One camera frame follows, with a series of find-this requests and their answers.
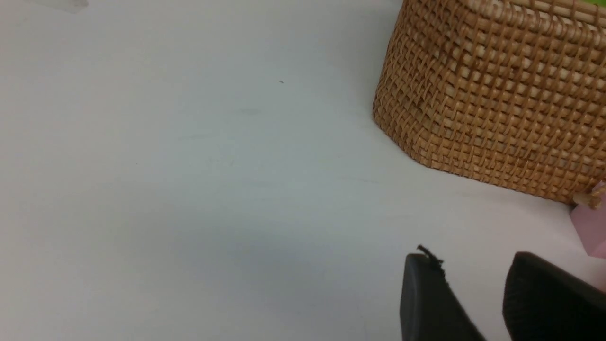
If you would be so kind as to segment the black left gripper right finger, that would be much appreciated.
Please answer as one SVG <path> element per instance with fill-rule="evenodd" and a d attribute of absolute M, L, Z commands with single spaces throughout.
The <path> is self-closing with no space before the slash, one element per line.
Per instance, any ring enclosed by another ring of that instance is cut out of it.
<path fill-rule="evenodd" d="M 509 268 L 502 315 L 513 341 L 603 341 L 606 296 L 530 252 Z"/>

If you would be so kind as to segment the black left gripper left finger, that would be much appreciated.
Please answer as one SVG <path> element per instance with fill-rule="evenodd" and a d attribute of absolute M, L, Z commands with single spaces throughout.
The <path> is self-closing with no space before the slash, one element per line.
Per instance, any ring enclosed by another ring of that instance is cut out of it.
<path fill-rule="evenodd" d="M 408 254 L 400 301 L 403 341 L 484 341 L 453 293 L 443 260 L 418 245 Z"/>

